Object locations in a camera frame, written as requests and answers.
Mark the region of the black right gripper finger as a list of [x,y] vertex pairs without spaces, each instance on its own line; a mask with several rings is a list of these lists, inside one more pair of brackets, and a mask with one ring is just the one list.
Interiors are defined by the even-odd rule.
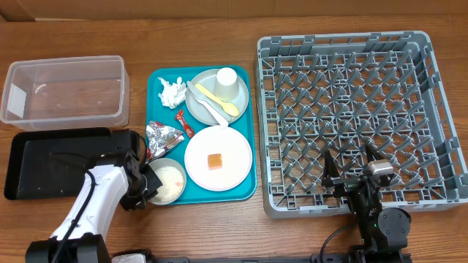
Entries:
[[321,179],[321,186],[325,188],[333,187],[333,182],[340,178],[339,171],[329,150],[324,152],[324,168]]
[[370,144],[365,144],[365,152],[367,162],[370,163],[372,161],[382,160],[382,156],[377,152],[377,150]]

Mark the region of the grey bowl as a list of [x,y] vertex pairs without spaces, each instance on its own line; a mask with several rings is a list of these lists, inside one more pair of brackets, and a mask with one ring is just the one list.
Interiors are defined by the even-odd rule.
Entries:
[[177,161],[168,158],[155,159],[149,166],[162,182],[157,194],[149,202],[155,205],[169,205],[175,202],[186,187],[184,168]]

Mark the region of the white large plate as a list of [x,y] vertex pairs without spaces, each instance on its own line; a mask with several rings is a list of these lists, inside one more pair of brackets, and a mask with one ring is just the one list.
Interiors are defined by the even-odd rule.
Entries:
[[226,191],[249,174],[253,153],[245,136],[223,126],[210,126],[189,141],[184,165],[190,178],[209,191]]

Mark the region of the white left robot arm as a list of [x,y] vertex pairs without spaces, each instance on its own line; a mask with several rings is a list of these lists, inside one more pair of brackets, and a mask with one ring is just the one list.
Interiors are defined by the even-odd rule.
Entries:
[[32,242],[27,262],[111,262],[105,238],[118,205],[125,210],[144,209],[158,193],[161,180],[148,164],[146,139],[129,132],[140,147],[101,152],[90,157],[55,152],[56,161],[77,167],[84,174],[83,186],[70,212],[46,240]]

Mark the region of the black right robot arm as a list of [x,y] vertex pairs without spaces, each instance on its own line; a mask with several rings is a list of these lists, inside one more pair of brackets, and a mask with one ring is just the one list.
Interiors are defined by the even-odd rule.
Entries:
[[321,185],[332,188],[335,198],[347,199],[356,222],[336,230],[325,240],[320,249],[320,261],[325,261],[326,245],[337,234],[357,226],[363,243],[350,246],[347,254],[341,256],[342,262],[411,262],[411,256],[401,250],[407,247],[412,218],[401,208],[384,208],[379,198],[380,189],[388,187],[395,176],[393,165],[371,145],[365,145],[365,151],[368,162],[361,174],[347,179],[340,177],[330,152],[324,152]]

